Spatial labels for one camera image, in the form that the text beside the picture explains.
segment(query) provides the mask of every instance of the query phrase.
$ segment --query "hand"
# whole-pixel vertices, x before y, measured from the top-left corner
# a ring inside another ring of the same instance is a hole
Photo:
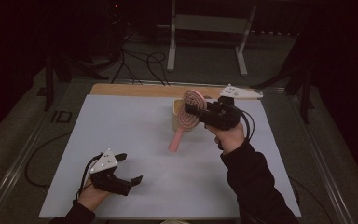
[[[239,122],[237,126],[230,130],[221,130],[213,126],[206,125],[206,128],[216,135],[214,141],[223,147],[223,154],[228,154],[237,149],[245,141],[245,134],[243,132],[243,125]]]
[[[85,187],[86,188],[81,191],[77,201],[83,206],[87,207],[90,211],[97,209],[103,200],[111,194],[108,191],[94,188],[94,186],[91,184],[90,177],[87,180]]]

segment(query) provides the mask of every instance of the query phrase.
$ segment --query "metal frame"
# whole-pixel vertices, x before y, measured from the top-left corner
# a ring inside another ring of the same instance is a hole
[[[0,184],[0,211],[5,204],[7,198],[9,197],[11,191],[13,190],[14,186],[16,185],[18,179],[20,178],[22,171],[25,168],[25,164],[31,156],[45,124],[51,119],[53,111],[59,105],[60,100],[64,96],[68,87],[68,83],[60,83],[60,85],[58,85],[57,100],[51,104],[48,111],[45,111],[41,115],[27,142],[22,147],[19,156],[13,159],[13,163],[8,168],[7,173],[5,174]]]
[[[301,114],[298,112],[298,106],[299,106],[298,99],[296,98],[296,96],[292,96],[292,95],[289,95],[288,98],[290,104],[292,105],[293,110],[296,113],[296,120],[303,128],[304,134],[307,137],[307,140],[310,144],[310,153],[315,161],[315,165],[319,171],[321,179],[324,182],[324,186],[330,197],[331,203],[333,204],[336,210],[337,216],[339,218],[339,223],[342,224],[354,223],[351,213],[341,195],[338,184],[336,183],[336,180],[331,174],[330,169],[327,166],[327,162],[324,159],[324,155],[320,150],[315,137],[313,136],[312,130],[307,124],[304,123]]]
[[[240,75],[246,77],[248,71],[246,69],[245,60],[243,58],[243,49],[245,48],[246,40],[248,39],[252,21],[255,16],[257,6],[253,6],[250,15],[247,19],[240,18],[226,18],[226,17],[209,17],[197,15],[176,14],[176,1],[172,0],[172,17],[171,17],[171,44],[168,54],[167,70],[172,72],[175,67],[176,54],[176,29],[183,30],[199,30],[199,31],[215,31],[242,34],[241,43],[235,48],[237,55],[238,66],[240,68]]]

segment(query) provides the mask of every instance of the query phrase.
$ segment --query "dark background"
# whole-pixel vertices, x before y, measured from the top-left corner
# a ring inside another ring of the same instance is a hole
[[[358,1],[313,3],[316,1],[264,2],[252,29],[256,33],[300,33],[285,66],[301,60],[316,62],[312,84],[319,88],[358,163]],[[90,41],[94,35],[106,35],[109,18],[104,10],[108,4],[119,4],[114,16],[147,35],[156,34],[156,24],[170,24],[170,1],[163,0],[0,1],[0,121],[33,85],[52,39],[60,50],[79,60],[89,61],[91,53],[101,52],[99,46],[90,48]],[[198,12],[239,13],[224,9],[227,4],[214,4]],[[178,1],[178,9],[191,13],[194,2]]]

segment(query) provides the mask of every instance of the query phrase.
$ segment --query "metal stand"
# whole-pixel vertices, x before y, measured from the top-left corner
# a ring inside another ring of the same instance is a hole
[[[45,111],[48,111],[54,102],[54,72],[61,82],[70,82],[72,79],[67,63],[95,79],[108,79],[108,77],[103,77],[71,57],[60,53],[55,47],[51,47],[46,55]]]
[[[240,68],[240,75],[242,77],[246,77],[248,75],[248,71],[246,69],[245,60],[243,59],[243,49],[245,47],[245,43],[252,26],[252,21],[255,16],[256,8],[257,6],[252,6],[252,10],[249,16],[247,16],[247,19],[185,15],[185,14],[176,14],[175,0],[172,0],[171,44],[170,44],[170,51],[168,54],[167,70],[171,72],[174,70],[174,66],[175,66],[176,29],[227,32],[227,33],[238,33],[243,35],[243,39],[240,45],[235,48],[235,53],[237,55],[238,66]]]
[[[286,77],[290,77],[289,83],[286,85],[284,91],[288,95],[296,95],[302,86],[301,92],[301,107],[300,115],[305,123],[310,123],[308,120],[308,108],[310,105],[310,79],[311,79],[310,63],[304,63],[299,66],[288,69],[287,71],[280,72],[276,77],[270,78],[267,81],[259,83],[257,85],[250,86],[251,89],[264,89],[267,86],[282,80]]]

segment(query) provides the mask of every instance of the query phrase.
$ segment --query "cable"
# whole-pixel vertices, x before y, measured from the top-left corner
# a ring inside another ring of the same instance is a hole
[[[331,224],[333,224],[333,220],[331,219],[330,215],[328,214],[327,210],[324,208],[324,206],[322,205],[322,203],[316,198],[316,196],[314,194],[312,194],[306,187],[304,187],[304,185],[302,185],[301,183],[299,183],[298,181],[296,181],[294,178],[292,178],[291,176],[289,176],[289,179],[295,183],[297,183],[303,190],[305,190],[315,201],[316,203],[318,203],[322,209],[324,210],[325,214],[328,217],[328,220],[330,221]]]
[[[248,113],[248,112],[246,112],[246,111],[244,111],[244,110],[241,110],[241,115],[242,115],[242,117],[243,118],[245,118],[245,115],[244,114],[246,114],[249,118],[251,118],[251,120],[252,120],[252,125],[253,125],[253,129],[252,129],[252,132],[251,132],[251,134],[250,134],[250,136],[249,136],[249,140],[251,140],[252,139],[252,137],[253,137],[253,134],[255,133],[255,120],[253,119],[253,117]]]
[[[35,183],[33,180],[31,180],[31,178],[29,177],[29,175],[28,175],[28,167],[29,167],[29,164],[31,163],[31,160],[32,160],[32,158],[34,157],[34,155],[40,150],[40,149],[42,149],[43,147],[45,147],[46,145],[48,145],[48,144],[50,144],[50,143],[52,143],[52,142],[54,142],[54,141],[56,141],[56,140],[58,140],[58,139],[60,139],[60,138],[62,138],[62,137],[65,137],[66,135],[69,135],[69,134],[71,134],[72,132],[69,132],[69,133],[64,133],[64,134],[62,134],[62,135],[60,135],[60,136],[57,136],[57,137],[55,137],[55,138],[52,138],[52,139],[50,139],[50,140],[48,140],[47,142],[45,142],[44,144],[42,144],[40,147],[38,147],[32,154],[31,154],[31,157],[28,159],[28,161],[27,161],[27,164],[25,165],[25,168],[24,168],[24,176],[25,176],[25,179],[30,183],[30,184],[32,184],[32,185],[34,185],[34,186],[36,186],[36,187],[39,187],[39,188],[43,188],[43,189],[46,189],[46,188],[48,188],[50,185],[44,185],[44,184],[38,184],[38,183]]]
[[[249,120],[246,118],[246,116],[242,112],[241,112],[241,117],[243,118],[243,120],[245,121],[245,124],[246,124],[246,138],[249,139],[249,141],[250,141],[251,140],[251,137],[250,137],[251,127],[249,125]]]
[[[152,74],[153,77],[155,77],[159,82],[161,82],[162,85],[165,86],[165,83],[161,80],[161,78],[159,78],[154,72],[153,70],[151,69],[150,67],[150,64],[151,63],[158,63],[160,68],[161,68],[161,71],[162,71],[162,75],[164,76],[164,79],[165,79],[165,82],[167,83],[168,86],[170,86],[170,83],[168,82],[168,79],[165,75],[165,71],[164,71],[164,68],[162,66],[162,63],[165,59],[166,59],[166,56],[164,53],[162,52],[153,52],[151,54],[146,54],[146,53],[142,53],[142,52],[137,52],[137,51],[131,51],[131,50],[127,50],[127,49],[123,49],[123,51],[125,53],[127,53],[128,55],[130,55],[131,57],[135,58],[135,59],[138,59],[142,62],[145,62],[146,65],[147,65],[147,68],[149,70],[149,72]],[[143,59],[141,57],[138,57],[134,54],[141,54],[141,55],[144,55],[146,56],[147,58],[146,59]],[[157,57],[155,57],[155,55],[162,55],[162,59],[158,59]]]
[[[97,161],[98,159],[100,159],[102,155],[103,155],[103,153],[101,153],[101,154],[98,155],[98,156],[93,157],[93,158],[89,161],[89,163],[87,163],[86,168],[84,169],[83,177],[81,178],[80,188],[78,189],[78,191],[77,191],[77,193],[76,193],[76,198],[77,198],[77,199],[78,199],[78,196],[81,194],[81,191],[82,191],[83,189],[86,189],[86,188],[88,188],[90,185],[92,185],[92,183],[91,183],[91,184],[87,185],[86,187],[83,187],[83,186],[84,186],[84,183],[85,183],[85,180],[86,180],[86,175],[87,175],[87,173],[89,172],[89,168],[90,168],[91,164],[92,164],[94,161]]]
[[[142,85],[141,80],[136,75],[134,75],[133,72],[130,70],[130,68],[125,64],[125,56],[124,56],[124,49],[123,49],[123,46],[127,43],[127,41],[129,41],[132,36],[137,35],[138,33],[139,32],[135,32],[135,33],[127,36],[126,38],[124,38],[124,42],[122,43],[121,48],[120,48],[120,59],[121,59],[120,67],[116,71],[116,73],[113,76],[112,81],[110,83],[115,82],[115,80],[118,77],[121,69],[123,68],[123,66],[125,66],[127,68],[127,70],[129,71],[130,78],[132,78],[132,84],[133,84],[134,78],[136,78],[139,81],[139,83]]]
[[[119,39],[117,41],[117,36],[121,36],[122,35],[122,31],[123,31],[123,20],[121,18],[122,15],[117,14],[111,7],[109,4],[109,1],[104,0],[104,2],[106,3],[106,6],[104,8],[106,8],[105,13],[105,17],[106,17],[106,24],[109,26],[109,32],[107,33],[107,40],[106,45],[103,47],[103,52],[102,55],[107,57],[107,62],[104,63],[99,63],[99,64],[90,64],[90,63],[85,63],[85,62],[81,62],[79,61],[82,65],[86,66],[89,69],[93,69],[93,70],[103,70],[103,69],[107,69],[110,66],[114,65],[117,61],[117,55],[116,55],[116,48],[114,48],[113,50],[109,50],[109,48],[112,46],[112,42],[115,42],[114,45],[117,45],[117,49],[121,49],[122,48],[122,44],[120,43],[121,40]]]

